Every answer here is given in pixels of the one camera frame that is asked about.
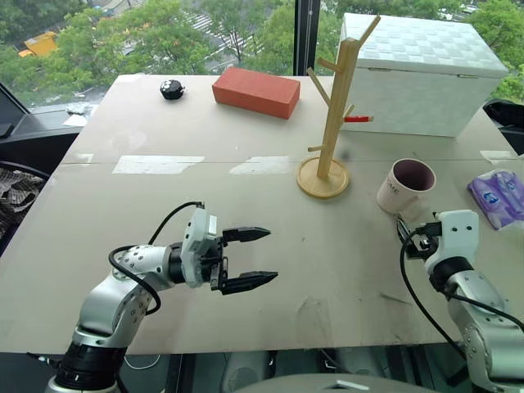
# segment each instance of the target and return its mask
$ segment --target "window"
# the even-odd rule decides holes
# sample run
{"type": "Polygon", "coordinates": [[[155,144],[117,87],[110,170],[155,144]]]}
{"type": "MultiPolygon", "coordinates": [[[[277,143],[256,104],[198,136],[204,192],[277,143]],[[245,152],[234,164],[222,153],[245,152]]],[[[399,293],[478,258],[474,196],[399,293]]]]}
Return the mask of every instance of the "window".
{"type": "MultiPolygon", "coordinates": [[[[344,12],[465,21],[510,69],[493,96],[522,102],[522,4],[322,0],[316,55],[335,60],[344,12]]],[[[98,103],[119,74],[220,75],[240,66],[292,75],[294,18],[295,0],[4,0],[0,81],[34,109],[98,103]]]]}
{"type": "MultiPolygon", "coordinates": [[[[491,50],[508,67],[492,97],[524,101],[524,2],[519,0],[325,0],[318,22],[317,56],[329,58],[333,33],[340,34],[344,12],[407,16],[473,24],[491,50]]],[[[321,67],[317,73],[325,72],[321,67]]]]}
{"type": "Polygon", "coordinates": [[[6,0],[0,81],[28,108],[98,103],[121,74],[290,75],[294,0],[6,0]]]}

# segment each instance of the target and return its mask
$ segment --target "cloth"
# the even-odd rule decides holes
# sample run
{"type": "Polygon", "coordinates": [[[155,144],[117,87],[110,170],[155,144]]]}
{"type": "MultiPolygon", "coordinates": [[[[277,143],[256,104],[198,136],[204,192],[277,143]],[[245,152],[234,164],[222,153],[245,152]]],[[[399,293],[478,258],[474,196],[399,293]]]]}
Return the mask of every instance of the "cloth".
{"type": "Polygon", "coordinates": [[[0,168],[0,238],[22,222],[44,184],[31,174],[0,168]]]}

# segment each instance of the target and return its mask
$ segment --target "wooden mug tree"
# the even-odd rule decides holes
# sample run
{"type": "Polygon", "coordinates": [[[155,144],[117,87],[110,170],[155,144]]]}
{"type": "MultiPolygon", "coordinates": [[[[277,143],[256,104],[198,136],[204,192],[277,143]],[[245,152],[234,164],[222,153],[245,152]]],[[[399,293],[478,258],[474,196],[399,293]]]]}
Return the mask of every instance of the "wooden mug tree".
{"type": "Polygon", "coordinates": [[[318,59],[321,66],[335,73],[331,97],[323,89],[314,71],[308,68],[308,75],[329,108],[322,145],[308,148],[308,151],[320,151],[320,156],[304,160],[298,170],[298,185],[312,197],[320,199],[334,197],[344,191],[350,181],[349,172],[341,162],[333,159],[333,152],[344,117],[349,116],[355,108],[354,105],[350,105],[346,110],[346,102],[359,50],[379,21],[380,16],[375,16],[359,40],[352,38],[343,40],[338,49],[336,64],[322,58],[318,59]]]}

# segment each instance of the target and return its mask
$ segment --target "black small object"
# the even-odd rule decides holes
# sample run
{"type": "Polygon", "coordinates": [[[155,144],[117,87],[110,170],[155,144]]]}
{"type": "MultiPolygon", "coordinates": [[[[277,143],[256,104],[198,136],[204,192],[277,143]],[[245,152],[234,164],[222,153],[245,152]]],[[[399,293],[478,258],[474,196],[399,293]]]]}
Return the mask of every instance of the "black small object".
{"type": "Polygon", "coordinates": [[[166,80],[160,86],[160,92],[166,100],[178,100],[183,95],[184,89],[185,87],[175,79],[166,80]]]}

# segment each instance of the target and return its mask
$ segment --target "white mug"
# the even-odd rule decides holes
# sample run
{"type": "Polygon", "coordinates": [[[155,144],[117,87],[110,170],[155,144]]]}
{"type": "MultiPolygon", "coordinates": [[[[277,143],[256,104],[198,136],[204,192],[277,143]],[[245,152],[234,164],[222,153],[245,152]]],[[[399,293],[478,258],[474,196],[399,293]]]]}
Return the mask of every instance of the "white mug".
{"type": "Polygon", "coordinates": [[[433,169],[419,160],[396,161],[377,194],[378,205],[386,212],[415,219],[424,210],[425,196],[435,187],[433,169]]]}

